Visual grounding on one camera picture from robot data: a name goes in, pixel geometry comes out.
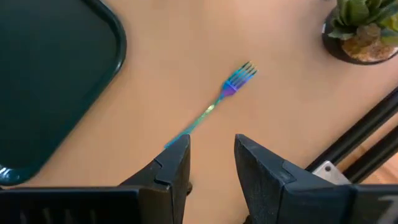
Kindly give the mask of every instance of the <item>fork handle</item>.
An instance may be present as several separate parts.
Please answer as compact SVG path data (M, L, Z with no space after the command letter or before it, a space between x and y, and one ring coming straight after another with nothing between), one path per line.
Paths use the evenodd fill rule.
M217 100L210 105L209 107L207 107L207 109L205 110L205 112L203 112L196 120L194 120L187 128L185 128L183 131L180 132L180 134L178 134L177 136L175 136L171 141L169 141L165 146L164 149L167 149L170 145L172 145L176 140L178 140L181 136L183 136L184 134L191 134L191 132L195 129L195 127L197 127L205 118L208 114L210 114L210 112L212 112L214 110L214 108L216 108L217 104L221 102L221 100L224 99L224 94L220 94L219 97L217 98Z

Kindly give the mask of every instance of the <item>fork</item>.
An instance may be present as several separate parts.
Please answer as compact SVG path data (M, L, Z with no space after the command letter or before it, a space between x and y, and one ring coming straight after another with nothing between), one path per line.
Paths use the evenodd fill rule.
M234 95L256 73L256 67L251 62L246 62L244 65L242 65L242 67L232 73L232 75L224 82L217 100L210 105L196 120L194 120L193 123L181 131L180 134L175 136L171 141L169 141L164 148L167 149L184 134L190 134L225 97Z

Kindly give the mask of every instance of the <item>table surface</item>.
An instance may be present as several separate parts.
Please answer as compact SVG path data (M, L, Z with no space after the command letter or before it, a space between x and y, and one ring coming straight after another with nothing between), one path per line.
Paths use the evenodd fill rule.
M247 60L257 75L191 135L184 223L236 223L248 209L236 173L242 133L305 167L398 84L398 57L341 62L320 34L333 1L117 0L127 35L122 70L23 186L118 185L217 96Z

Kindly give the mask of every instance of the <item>green leaf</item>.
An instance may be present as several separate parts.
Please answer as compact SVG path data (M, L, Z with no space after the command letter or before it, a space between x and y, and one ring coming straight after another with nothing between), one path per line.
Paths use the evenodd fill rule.
M366 19L365 24L374 22L380 15L381 9L375 9L372 14Z
M369 0L369 11L372 12L375 9L378 9L382 3L382 0Z
M331 38L337 38L341 40L348 40L354 36L354 33L344 32L342 29L334 28L331 33L328 34Z
M334 28L344 28L344 27L346 27L346 25L341 24L341 23L338 21L337 18L333 18L333 19L330 21L330 24L331 24L331 26L334 27Z
M348 0L337 0L337 8L340 13L341 21L348 25Z
M381 31L381 42L386 45L398 47L398 32L385 28Z
M379 24L381 27L387 27L398 32L398 14L391 16L390 18L384 19Z
M394 3L382 9L381 13L376 19L376 22L382 22L383 20L398 13L398 3Z
M334 20L335 20L336 22L338 22L340 25L344 26L345 23L344 23L343 20L341 19L340 10L339 10L337 7L333 10L333 14L334 14L334 15L333 15Z
M379 8L389 7L391 4L396 3L396 0L382 0Z
M366 0L350 0L349 4L349 16L350 24L358 26L369 17L369 9L366 6Z

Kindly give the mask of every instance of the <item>soil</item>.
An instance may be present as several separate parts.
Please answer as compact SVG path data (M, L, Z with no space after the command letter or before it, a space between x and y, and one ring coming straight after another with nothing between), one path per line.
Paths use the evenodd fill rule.
M386 60L398 50L396 47L383 44L380 40L377 40L368 46L360 47L355 38L343 41L342 49L350 57L362 62Z

